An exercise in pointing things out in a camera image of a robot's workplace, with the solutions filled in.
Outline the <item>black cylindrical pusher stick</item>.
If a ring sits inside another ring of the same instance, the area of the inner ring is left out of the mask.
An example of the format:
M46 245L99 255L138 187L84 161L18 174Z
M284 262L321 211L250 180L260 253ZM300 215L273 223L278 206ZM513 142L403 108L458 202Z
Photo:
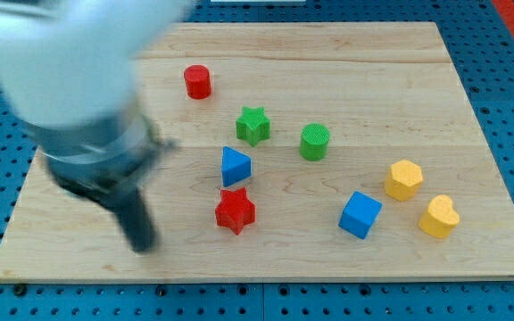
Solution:
M112 213L133 252L146 253L154 248L157 244L156 228L139 189L117 198Z

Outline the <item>dark grey tool mount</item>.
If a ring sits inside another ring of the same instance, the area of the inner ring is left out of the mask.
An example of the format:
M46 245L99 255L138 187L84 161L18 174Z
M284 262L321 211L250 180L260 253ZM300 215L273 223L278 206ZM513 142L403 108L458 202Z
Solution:
M58 186L105 208L124 203L177 149L176 140L160 136L138 100L76 125L28 123L25 134L40 146Z

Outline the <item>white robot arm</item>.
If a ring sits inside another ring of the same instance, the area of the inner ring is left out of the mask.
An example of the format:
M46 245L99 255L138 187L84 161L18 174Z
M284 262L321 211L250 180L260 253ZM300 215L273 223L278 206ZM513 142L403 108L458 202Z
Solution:
M0 1L0 87L62 189L118 221L131 249L157 233L141 196L174 144L137 92L133 59L191 0Z

